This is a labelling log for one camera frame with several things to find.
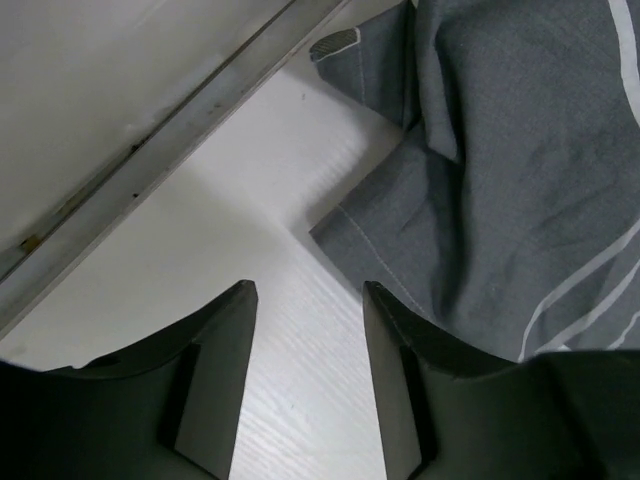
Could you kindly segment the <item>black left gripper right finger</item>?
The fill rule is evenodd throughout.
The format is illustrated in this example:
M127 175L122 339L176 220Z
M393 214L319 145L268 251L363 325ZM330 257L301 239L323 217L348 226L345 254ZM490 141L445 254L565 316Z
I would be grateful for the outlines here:
M377 282L363 314L390 479L635 479L639 355L513 363L457 339Z

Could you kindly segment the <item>grey striped cloth placemat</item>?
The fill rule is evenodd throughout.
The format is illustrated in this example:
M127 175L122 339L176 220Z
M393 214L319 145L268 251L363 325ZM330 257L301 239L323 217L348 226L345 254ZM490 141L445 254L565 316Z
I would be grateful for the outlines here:
M510 360L639 345L639 5L405 1L310 50L403 130L312 232Z

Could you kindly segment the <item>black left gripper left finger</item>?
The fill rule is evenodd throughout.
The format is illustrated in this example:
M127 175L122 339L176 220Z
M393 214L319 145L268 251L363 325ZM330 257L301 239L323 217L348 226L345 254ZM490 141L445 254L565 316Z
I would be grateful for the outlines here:
M81 368L1 365L5 479L225 479L257 312L242 280Z

